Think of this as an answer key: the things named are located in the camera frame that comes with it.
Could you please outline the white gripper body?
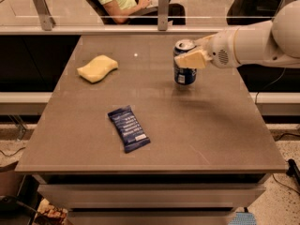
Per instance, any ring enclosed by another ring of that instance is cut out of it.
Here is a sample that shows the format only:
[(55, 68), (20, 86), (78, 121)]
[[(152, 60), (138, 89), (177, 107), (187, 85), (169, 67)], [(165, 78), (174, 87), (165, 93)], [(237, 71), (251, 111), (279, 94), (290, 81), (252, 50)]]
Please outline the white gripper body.
[(234, 50), (236, 32), (235, 29), (226, 29), (209, 38), (207, 51), (212, 58), (211, 63), (217, 68), (237, 68), (240, 66)]

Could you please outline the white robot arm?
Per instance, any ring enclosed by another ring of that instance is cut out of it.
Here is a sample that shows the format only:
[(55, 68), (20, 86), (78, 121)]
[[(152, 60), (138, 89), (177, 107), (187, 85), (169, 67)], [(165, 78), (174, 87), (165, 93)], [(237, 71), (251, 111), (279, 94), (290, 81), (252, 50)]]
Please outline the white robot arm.
[(229, 27), (195, 41), (196, 48), (176, 55), (180, 68), (239, 68), (260, 65), (300, 68), (300, 1), (283, 7), (273, 21)]

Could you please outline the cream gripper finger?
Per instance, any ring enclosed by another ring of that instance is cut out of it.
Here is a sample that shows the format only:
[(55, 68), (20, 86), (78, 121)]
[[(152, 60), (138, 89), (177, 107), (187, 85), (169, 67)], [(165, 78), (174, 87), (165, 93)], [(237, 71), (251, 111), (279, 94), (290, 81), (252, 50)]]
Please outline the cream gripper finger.
[(213, 37), (213, 35), (209, 35), (209, 36), (206, 36), (206, 37), (201, 37), (199, 39), (196, 39), (194, 41), (194, 44), (196, 46), (203, 46), (204, 47), (212, 37)]
[(205, 68), (210, 56), (207, 51), (196, 49), (176, 55), (174, 61), (180, 68)]

